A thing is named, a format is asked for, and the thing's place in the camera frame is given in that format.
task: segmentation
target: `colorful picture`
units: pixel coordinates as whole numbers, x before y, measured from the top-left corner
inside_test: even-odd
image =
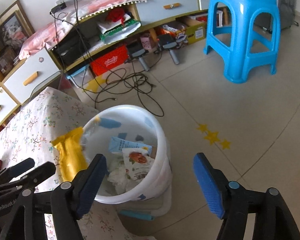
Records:
[[[22,44],[28,37],[16,13],[0,25],[0,49],[8,45],[19,54]]]

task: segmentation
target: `blue plastic stool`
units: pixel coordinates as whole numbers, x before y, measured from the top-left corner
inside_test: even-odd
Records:
[[[224,3],[232,14],[232,26],[217,27],[218,2]],[[271,41],[253,30],[253,23],[260,13],[273,17]],[[225,62],[224,76],[233,83],[247,81],[249,71],[257,66],[271,65],[271,75],[276,73],[276,62],[280,43],[280,16],[276,0],[210,0],[208,11],[207,42],[203,50],[208,54],[213,48]],[[215,35],[231,33],[230,47]],[[258,40],[270,51],[250,53],[253,40]]]

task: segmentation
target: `yellow packaging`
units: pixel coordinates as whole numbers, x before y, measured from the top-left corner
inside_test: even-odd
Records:
[[[63,181],[72,181],[79,171],[88,167],[80,145],[82,134],[82,127],[78,127],[51,142],[60,152],[59,164]]]

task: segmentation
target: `floral tablecloth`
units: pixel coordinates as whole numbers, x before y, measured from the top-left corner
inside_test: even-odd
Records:
[[[55,189],[61,182],[59,152],[50,141],[70,130],[84,126],[98,111],[67,94],[46,88],[25,106],[0,132],[0,159],[3,167],[13,166],[29,157],[35,167],[50,161],[56,165],[55,175],[38,185],[36,192]],[[52,215],[45,215],[48,239],[55,240]],[[130,234],[121,224],[111,205],[94,202],[90,212],[78,222],[83,238],[90,239],[154,239]]]

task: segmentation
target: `tile floor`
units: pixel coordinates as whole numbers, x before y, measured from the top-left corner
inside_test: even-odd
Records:
[[[180,65],[164,54],[146,73],[156,85],[151,96],[165,112],[158,120],[171,146],[172,207],[151,222],[122,217],[124,226],[158,240],[215,240],[221,221],[210,213],[192,170],[194,155],[204,152],[229,180],[259,191],[278,188],[300,229],[300,27],[282,31],[277,74],[271,76],[269,66],[258,67],[244,84],[226,80],[222,58],[215,52],[203,54],[204,46],[205,40],[178,51]],[[141,98],[160,112],[148,97]],[[98,109],[141,106],[135,91],[117,99],[98,104]],[[210,145],[198,124],[218,131],[220,140],[231,142],[230,149],[219,142]],[[251,239],[253,220],[249,216],[245,239]]]

